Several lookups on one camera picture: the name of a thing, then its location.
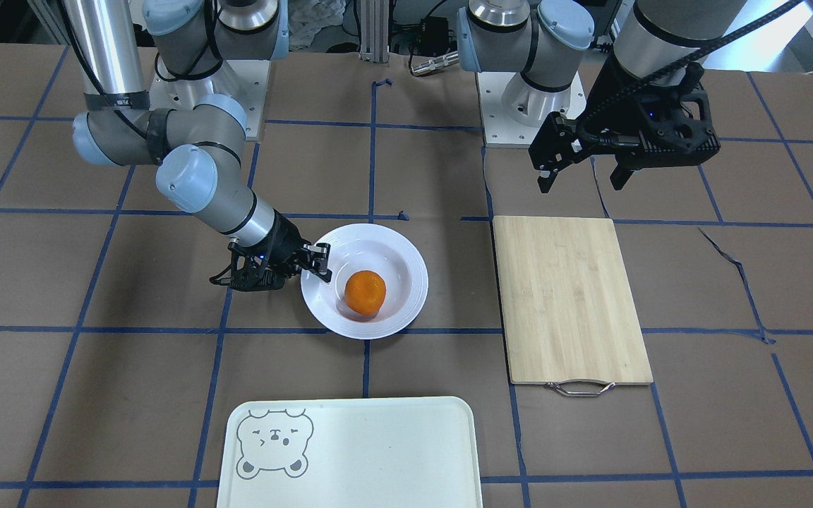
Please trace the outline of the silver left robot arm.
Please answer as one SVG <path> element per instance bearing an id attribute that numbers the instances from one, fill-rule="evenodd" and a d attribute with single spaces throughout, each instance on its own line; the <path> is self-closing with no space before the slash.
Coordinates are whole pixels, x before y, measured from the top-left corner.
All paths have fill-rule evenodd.
<path id="1" fill-rule="evenodd" d="M 636 1 L 574 119 L 561 111 L 596 23 L 574 1 L 470 1 L 458 14 L 460 65 L 514 74 L 505 103 L 533 126 L 528 149 L 542 193 L 593 155 L 612 155 L 620 190 L 639 170 L 693 167 L 721 148 L 702 61 L 790 12 L 786 1 L 730 30 L 742 1 Z"/>

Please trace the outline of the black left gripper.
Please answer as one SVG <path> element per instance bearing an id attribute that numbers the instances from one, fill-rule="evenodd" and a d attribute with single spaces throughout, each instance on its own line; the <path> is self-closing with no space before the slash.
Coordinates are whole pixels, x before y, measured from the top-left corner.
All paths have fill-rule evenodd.
<path id="1" fill-rule="evenodd" d="M 539 172 L 540 193 L 550 192 L 559 171 L 590 155 L 614 155 L 618 165 L 610 183 L 616 192 L 642 168 L 698 165 L 717 155 L 721 144 L 700 83 L 703 74 L 702 65 L 692 62 L 682 71 L 680 84 L 644 85 L 602 107 L 636 82 L 618 61 L 606 61 L 583 114 L 575 120 L 548 114 L 532 141 L 529 156 Z"/>

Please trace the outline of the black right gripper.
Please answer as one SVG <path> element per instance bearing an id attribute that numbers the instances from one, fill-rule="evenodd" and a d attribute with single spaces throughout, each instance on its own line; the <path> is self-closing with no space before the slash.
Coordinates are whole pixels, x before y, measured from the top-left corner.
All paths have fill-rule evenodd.
<path id="1" fill-rule="evenodd" d="M 210 277 L 212 285 L 242 292 L 277 290 L 301 270 L 315 274 L 325 283 L 332 279 L 328 267 L 330 244 L 309 244 L 296 225 L 280 212 L 275 212 L 271 230 L 257 244 L 246 247 L 232 241 L 228 250 L 230 264 Z"/>

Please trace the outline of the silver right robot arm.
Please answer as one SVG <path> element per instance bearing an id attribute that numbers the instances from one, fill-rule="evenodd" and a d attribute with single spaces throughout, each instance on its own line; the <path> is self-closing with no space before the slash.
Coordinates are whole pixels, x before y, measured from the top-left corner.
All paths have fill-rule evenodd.
<path id="1" fill-rule="evenodd" d="M 151 105 L 126 1 L 58 7 L 86 76 L 87 109 L 72 123 L 78 154 L 91 164 L 156 165 L 159 192 L 229 239 L 229 266 L 213 285 L 275 290 L 303 272 L 330 282 L 330 246 L 303 238 L 240 177 L 246 91 L 230 83 L 228 60 L 284 58 L 287 3 L 145 1 L 156 76 L 179 86 L 177 109 Z"/>

